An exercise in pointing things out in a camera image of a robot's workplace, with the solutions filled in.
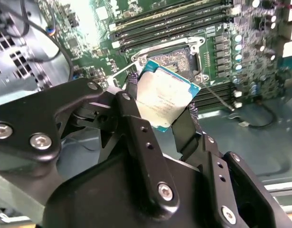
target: screw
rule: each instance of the screw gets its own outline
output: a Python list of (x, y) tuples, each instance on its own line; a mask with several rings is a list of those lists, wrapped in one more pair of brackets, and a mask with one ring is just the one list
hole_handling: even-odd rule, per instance
[(209, 135), (208, 135), (208, 140), (209, 140), (209, 142), (214, 143), (213, 138), (211, 138)]
[(13, 129), (3, 123), (0, 123), (0, 139), (6, 139), (13, 134)]
[(31, 137), (30, 144), (38, 150), (46, 150), (52, 145), (52, 140), (45, 134), (35, 134)]
[(146, 64), (146, 63), (147, 63), (147, 59), (142, 58), (142, 59), (141, 59), (141, 64)]
[(170, 201), (173, 198), (173, 192), (167, 184), (159, 184), (159, 194), (164, 200)]
[(222, 206), (222, 213), (230, 224), (234, 225), (236, 223), (235, 215), (228, 207)]
[(239, 156), (237, 156), (235, 153), (233, 153), (232, 156), (233, 156), (233, 158), (234, 158), (237, 162), (240, 161)]
[(90, 89), (97, 90), (97, 86), (93, 82), (88, 82), (88, 86)]
[(123, 96), (125, 99), (127, 99), (128, 101), (131, 100), (131, 98), (130, 98), (129, 95), (127, 95), (127, 94), (122, 94), (122, 96)]

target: green circuit board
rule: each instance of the green circuit board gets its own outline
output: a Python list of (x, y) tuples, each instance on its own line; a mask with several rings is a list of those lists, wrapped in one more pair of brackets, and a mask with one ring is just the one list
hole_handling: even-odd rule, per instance
[[(277, 12), (260, 3), (255, 7), (256, 1), (48, 0), (75, 78), (91, 78), (104, 88), (110, 83), (122, 87), (131, 71), (141, 72), (152, 59), (197, 84), (232, 82), (242, 91), (243, 102), (283, 92), (275, 76), (277, 58), (268, 57), (274, 54), (276, 29), (261, 28), (267, 24), (264, 16)], [(46, 4), (37, 2), (50, 22)], [(264, 45), (265, 52), (255, 44)]]

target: black dimm slot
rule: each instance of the black dimm slot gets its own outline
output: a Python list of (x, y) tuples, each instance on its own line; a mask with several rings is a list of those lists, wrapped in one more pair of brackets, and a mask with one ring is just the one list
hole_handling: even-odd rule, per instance
[(146, 16), (146, 17), (142, 17), (140, 19), (136, 19), (136, 20), (130, 21), (128, 23), (124, 23), (122, 25), (115, 25), (115, 27), (112, 29), (111, 32), (122, 31), (123, 29), (125, 29), (127, 27), (131, 27), (134, 24), (140, 24), (140, 23), (145, 23), (147, 21), (153, 21), (153, 19), (156, 19), (156, 18), (159, 19), (159, 18), (162, 18), (162, 17), (163, 18), (167, 17), (168, 15), (175, 15), (178, 12), (182, 12), (184, 10), (191, 9), (191, 8), (194, 8), (194, 7), (199, 7), (199, 6), (201, 6), (203, 4), (206, 4), (206, 3), (210, 2), (210, 1), (212, 1), (212, 0), (200, 0), (200, 1), (195, 1), (193, 3), (187, 4), (185, 6), (176, 7), (175, 9), (166, 9), (165, 11), (157, 13), (157, 14), (154, 14), (154, 15), (149, 15), (149, 16)]
[(164, 6), (164, 7), (160, 7), (160, 8), (157, 8), (157, 9), (154, 9), (152, 11), (147, 11), (147, 12), (144, 12), (144, 13), (140, 13), (136, 16), (133, 16), (133, 17), (129, 17), (129, 18), (125, 18), (125, 19), (122, 19), (122, 20), (118, 20), (115, 22), (116, 25), (121, 25), (121, 24), (124, 24), (124, 23), (128, 23), (129, 21), (134, 21), (134, 20), (137, 20), (137, 19), (140, 19), (140, 18), (144, 18), (144, 17), (147, 17), (147, 16), (150, 16), (150, 15), (155, 15), (156, 13), (159, 13), (160, 11), (163, 12), (165, 9), (173, 9), (173, 8), (177, 8), (177, 7), (181, 7), (181, 6), (185, 6), (185, 5), (188, 5), (188, 4), (191, 4), (193, 3), (194, 0), (182, 0), (182, 1), (179, 1), (179, 2), (176, 2), (174, 4), (170, 4), (170, 5), (167, 5), (167, 6)]
[(200, 19), (203, 17), (213, 16), (216, 14), (223, 14), (223, 9), (219, 9), (218, 7), (214, 7), (214, 8), (207, 8), (207, 9), (203, 9), (203, 10), (198, 10), (192, 14), (187, 15), (186, 17), (175, 18), (175, 19), (171, 19), (169, 21), (166, 21), (164, 23), (159, 23), (159, 24), (151, 25), (149, 27), (130, 31), (130, 33), (124, 34), (122, 38), (123, 39), (135, 38), (135, 37), (140, 36), (141, 32), (142, 32), (142, 35), (144, 36), (144, 35), (147, 35), (149, 33), (157, 32), (158, 30), (170, 29), (174, 26), (179, 26), (179, 25), (182, 25), (185, 23), (193, 22), (197, 19)]
[(180, 18), (180, 17), (185, 18), (189, 14), (191, 14), (191, 13), (193, 14), (196, 10), (203, 10), (205, 8), (209, 8), (209, 7), (212, 7), (212, 6), (218, 6), (218, 5), (221, 5), (221, 4), (222, 4), (221, 0), (213, 0), (213, 1), (210, 1), (210, 2), (207, 2), (207, 3), (204, 3), (201, 6), (196, 6), (196, 7), (193, 7), (193, 8), (189, 8), (189, 9), (186, 9), (186, 10), (175, 12), (175, 13), (169, 14), (167, 16), (154, 18), (154, 19), (149, 20), (149, 21), (141, 21), (138, 24), (134, 24), (132, 26), (129, 26), (127, 28), (124, 28), (124, 29), (121, 29), (121, 30), (115, 32), (114, 35), (115, 35), (115, 37), (121, 37), (123, 33), (129, 32), (129, 31), (134, 30), (134, 29), (141, 29), (142, 27), (145, 27), (145, 26), (153, 26), (154, 23), (165, 22), (166, 20), (169, 20), (169, 19)]
[(151, 37), (151, 38), (142, 38), (142, 40), (132, 40), (127, 45), (126, 44), (122, 45), (120, 47), (120, 50), (121, 50), (121, 52), (125, 52), (126, 50), (128, 50), (130, 48), (133, 48), (133, 47), (136, 47), (136, 46), (140, 46), (140, 45), (143, 45), (143, 44), (148, 44), (149, 42), (152, 42), (152, 41), (155, 41), (155, 40), (162, 40), (162, 39), (167, 39), (167, 38), (170, 38), (170, 37), (173, 37), (173, 36), (182, 35), (184, 33), (187, 33), (189, 31), (192, 31), (192, 30), (195, 30), (195, 29), (201, 29), (201, 28), (208, 27), (209, 25), (215, 25), (215, 24), (221, 23), (221, 22), (224, 21), (224, 19), (227, 19), (227, 18), (228, 17), (226, 17), (225, 15), (217, 15), (217, 18), (214, 18), (214, 19), (205, 18), (205, 19), (207, 19), (207, 21), (204, 21), (204, 19), (203, 20), (199, 20), (199, 24), (190, 26), (190, 27), (185, 28), (185, 29), (179, 28), (178, 30), (176, 30), (174, 32), (170, 32), (170, 31), (166, 32), (165, 31), (166, 34), (161, 34), (161, 35), (153, 34), (154, 37)]

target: white connector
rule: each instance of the white connector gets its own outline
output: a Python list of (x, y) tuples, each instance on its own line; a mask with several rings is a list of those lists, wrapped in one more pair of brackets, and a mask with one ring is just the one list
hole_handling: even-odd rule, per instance
[(242, 102), (236, 102), (235, 101), (233, 104), (234, 104), (235, 108), (241, 108), (243, 106)]
[(235, 91), (233, 91), (233, 95), (234, 95), (235, 97), (241, 97), (241, 96), (243, 95), (243, 93), (242, 93), (241, 91), (237, 91), (237, 90), (235, 90)]

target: electronic component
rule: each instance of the electronic component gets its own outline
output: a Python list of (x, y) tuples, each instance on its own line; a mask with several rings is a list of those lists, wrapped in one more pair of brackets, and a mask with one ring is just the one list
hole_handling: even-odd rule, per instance
[(216, 45), (216, 50), (217, 51), (224, 50), (224, 44), (217, 44)]
[(217, 65), (222, 65), (226, 62), (224, 58), (217, 59)]
[(240, 51), (240, 50), (242, 50), (242, 48), (243, 48), (243, 46), (241, 44), (236, 44), (236, 45), (233, 46), (233, 49), (235, 51)]
[(275, 54), (273, 53), (266, 53), (265, 56), (271, 61), (275, 59)]
[(278, 30), (279, 34), (288, 40), (292, 40), (292, 24), (283, 24)]
[(223, 65), (223, 66), (218, 66), (218, 67), (217, 67), (217, 71), (224, 71), (224, 70), (226, 70), (226, 66), (225, 66), (225, 65)]
[(76, 38), (71, 38), (67, 41), (68, 45), (70, 48), (76, 48), (77, 46), (79, 46), (78, 41)]
[(224, 37), (223, 36), (214, 37), (214, 41), (216, 43), (222, 43), (224, 41)]
[(262, 44), (256, 44), (255, 46), (255, 49), (257, 49), (258, 51), (264, 51), (264, 49), (265, 49), (265, 46), (264, 45), (262, 45)]
[(241, 42), (242, 39), (243, 39), (242, 35), (239, 35), (239, 34), (238, 34), (238, 35), (235, 35), (235, 36), (233, 37), (233, 40), (234, 40), (236, 43)]
[(216, 57), (217, 58), (221, 58), (221, 57), (224, 57), (225, 56), (225, 52), (224, 51), (218, 51), (216, 52)]
[(236, 54), (236, 55), (234, 55), (234, 60), (235, 61), (241, 61), (242, 60), (242, 55), (241, 54)]
[(162, 54), (151, 56), (149, 59), (188, 80), (193, 78), (193, 71), (198, 71), (199, 69), (196, 56), (190, 54), (188, 47), (171, 52), (163, 52)]
[(233, 66), (233, 69), (234, 69), (234, 70), (241, 70), (241, 69), (242, 69), (242, 65), (241, 65), (241, 64), (235, 64), (235, 65)]

